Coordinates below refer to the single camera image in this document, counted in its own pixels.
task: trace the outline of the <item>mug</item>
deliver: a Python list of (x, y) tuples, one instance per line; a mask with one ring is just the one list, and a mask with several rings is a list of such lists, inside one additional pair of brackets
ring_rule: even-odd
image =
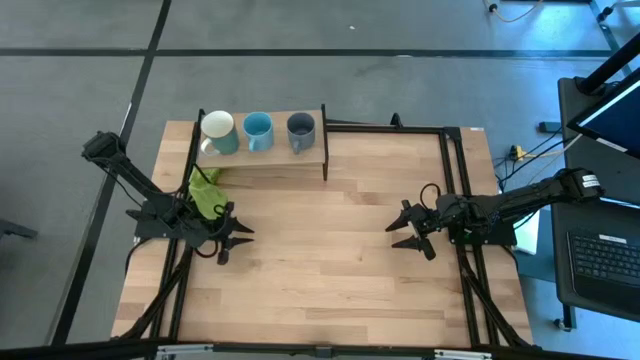
[(293, 153), (298, 155), (300, 151), (313, 146), (316, 141), (316, 122), (307, 113), (295, 113), (287, 120), (287, 133)]
[(202, 119), (202, 133), (207, 137), (200, 144), (205, 155), (230, 155), (238, 151), (238, 132), (233, 117), (226, 111), (214, 111)]
[(249, 151), (265, 151), (273, 146), (273, 121), (269, 114), (251, 113), (244, 119), (242, 127), (249, 139)]

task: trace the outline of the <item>laptop screen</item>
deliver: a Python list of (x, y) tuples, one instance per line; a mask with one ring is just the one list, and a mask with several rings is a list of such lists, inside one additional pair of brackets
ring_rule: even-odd
[(577, 125), (598, 135), (597, 141), (617, 150), (640, 153), (640, 80)]

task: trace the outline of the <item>metal bracket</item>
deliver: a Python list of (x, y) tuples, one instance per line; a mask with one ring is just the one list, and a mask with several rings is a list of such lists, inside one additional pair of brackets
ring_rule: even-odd
[(436, 359), (442, 360), (489, 360), (491, 359), (490, 353), (480, 353), (472, 351), (457, 351), (457, 350), (438, 350), (435, 351)]
[(447, 134), (447, 136), (449, 138), (451, 138), (454, 141), (462, 141), (462, 134), (460, 133), (460, 128), (457, 126), (445, 126), (444, 128), (444, 132), (445, 134)]
[(333, 357), (333, 348), (331, 346), (316, 346), (315, 357), (330, 359)]
[(213, 351), (213, 344), (165, 345), (158, 346), (159, 356), (200, 354)]
[(403, 128), (402, 121), (400, 121), (400, 115), (398, 113), (393, 113), (391, 116), (391, 125), (397, 129)]

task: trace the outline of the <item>wooden table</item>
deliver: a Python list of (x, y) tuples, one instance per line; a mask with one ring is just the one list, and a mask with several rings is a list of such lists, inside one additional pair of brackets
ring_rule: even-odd
[[(166, 125), (153, 172), (165, 191), (180, 184), (192, 128), (186, 121)], [(472, 192), (495, 194), (484, 131), (461, 130)], [(194, 256), (179, 339), (468, 347), (460, 275), (446, 233), (430, 236), (437, 257), (428, 262), (417, 251), (391, 249), (410, 228), (384, 232), (402, 199), (417, 202), (427, 182), (445, 189), (438, 137), (330, 132), (328, 140), (326, 182), (312, 165), (223, 171), (219, 184), (256, 241), (234, 248), (225, 266)], [(461, 189), (453, 144), (450, 154)], [(431, 190), (425, 202), (434, 206)], [(150, 241), (133, 255), (113, 335), (128, 330), (155, 296), (167, 244)], [(495, 303), (531, 341), (513, 259), (499, 247), (483, 249)], [(170, 299), (161, 335), (168, 333), (171, 309)], [(477, 299), (476, 312), (487, 342)]]

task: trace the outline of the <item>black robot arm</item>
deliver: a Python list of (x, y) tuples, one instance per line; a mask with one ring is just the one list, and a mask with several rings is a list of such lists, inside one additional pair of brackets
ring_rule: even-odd
[(512, 228), (514, 222), (541, 207), (558, 202), (573, 203), (597, 199), (604, 194), (596, 176), (585, 169), (563, 169), (551, 178), (503, 194), (463, 196), (446, 194), (436, 199), (436, 209), (403, 200), (400, 217), (386, 231), (411, 224), (415, 236), (393, 245), (422, 251), (428, 260), (435, 252), (427, 236), (443, 228), (455, 228), (457, 243), (465, 238), (486, 239), (499, 227)]
[(180, 196), (188, 184), (182, 184), (174, 192), (162, 192), (131, 163), (120, 138), (114, 133), (99, 131), (84, 145), (82, 157), (98, 165), (108, 174), (113, 175), (113, 172), (120, 176), (146, 198), (142, 209), (127, 210), (127, 215), (138, 222), (135, 235), (141, 239), (185, 239), (196, 252), (206, 241), (214, 241), (216, 251), (206, 257), (217, 254), (220, 265), (229, 261), (229, 251), (234, 246), (253, 241), (232, 236), (234, 231), (253, 233), (253, 230), (232, 216), (233, 202), (228, 202), (224, 207), (217, 205), (218, 208), (215, 210), (220, 217), (215, 220), (206, 219), (193, 201), (187, 201)]

